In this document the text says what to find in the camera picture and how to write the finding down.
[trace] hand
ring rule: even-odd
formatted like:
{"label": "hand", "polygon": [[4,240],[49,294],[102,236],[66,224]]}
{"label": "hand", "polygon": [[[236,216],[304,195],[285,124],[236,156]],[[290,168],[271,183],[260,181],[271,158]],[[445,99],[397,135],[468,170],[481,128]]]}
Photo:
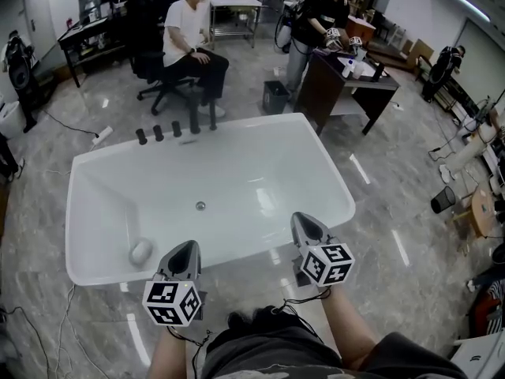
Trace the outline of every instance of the hand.
{"label": "hand", "polygon": [[200,62],[202,65],[207,65],[211,61],[211,59],[206,55],[201,52],[193,52],[191,54],[193,58],[195,58],[198,62]]}

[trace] white bathtub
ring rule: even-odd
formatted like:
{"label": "white bathtub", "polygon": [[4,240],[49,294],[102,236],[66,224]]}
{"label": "white bathtub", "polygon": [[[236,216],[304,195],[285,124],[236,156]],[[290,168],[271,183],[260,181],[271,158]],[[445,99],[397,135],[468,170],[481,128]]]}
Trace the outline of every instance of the white bathtub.
{"label": "white bathtub", "polygon": [[[270,250],[292,241],[296,211],[329,227],[354,215],[346,184],[302,114],[220,123],[195,138],[181,144],[166,133],[162,142],[149,137],[145,146],[130,141],[73,160],[65,256],[74,283],[151,278],[160,258],[190,239],[200,243],[203,267]],[[143,268],[128,257],[139,238],[155,247]]]}

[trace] white t-shirt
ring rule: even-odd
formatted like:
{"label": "white t-shirt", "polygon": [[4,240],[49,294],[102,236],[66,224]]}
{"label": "white t-shirt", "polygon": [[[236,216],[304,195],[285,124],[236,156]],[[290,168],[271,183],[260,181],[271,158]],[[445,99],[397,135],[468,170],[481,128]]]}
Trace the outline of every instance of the white t-shirt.
{"label": "white t-shirt", "polygon": [[204,23],[207,5],[208,3],[198,3],[196,10],[194,10],[186,0],[179,0],[170,6],[166,14],[163,34],[163,52],[165,52],[163,64],[165,67],[173,65],[186,55],[182,49],[174,45],[167,27],[179,28],[184,41],[196,49],[196,45],[200,42],[200,30]]}

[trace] trash bin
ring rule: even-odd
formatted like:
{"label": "trash bin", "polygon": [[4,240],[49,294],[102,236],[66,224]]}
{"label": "trash bin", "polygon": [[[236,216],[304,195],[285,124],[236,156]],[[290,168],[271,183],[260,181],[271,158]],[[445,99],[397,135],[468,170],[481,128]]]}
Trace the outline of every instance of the trash bin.
{"label": "trash bin", "polygon": [[281,114],[284,111],[290,94],[278,81],[265,81],[263,90],[263,109],[269,115]]}
{"label": "trash bin", "polygon": [[446,186],[432,199],[432,209],[434,213],[441,213],[455,203],[456,196],[454,191]]}

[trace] black office chair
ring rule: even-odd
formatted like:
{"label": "black office chair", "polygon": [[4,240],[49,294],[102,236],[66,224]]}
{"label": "black office chair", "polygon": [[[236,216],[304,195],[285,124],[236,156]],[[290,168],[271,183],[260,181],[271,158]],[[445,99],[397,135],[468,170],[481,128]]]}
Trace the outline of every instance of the black office chair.
{"label": "black office chair", "polygon": [[163,37],[158,26],[158,16],[151,0],[131,0],[127,2],[127,21],[129,34],[126,37],[126,47],[133,72],[148,84],[158,81],[158,84],[138,93],[137,99],[143,100],[144,94],[159,92],[152,104],[151,113],[158,115],[156,106],[168,93],[189,100],[189,97],[177,90],[177,86],[189,84],[193,86],[193,78],[180,78],[170,75],[163,66]]}

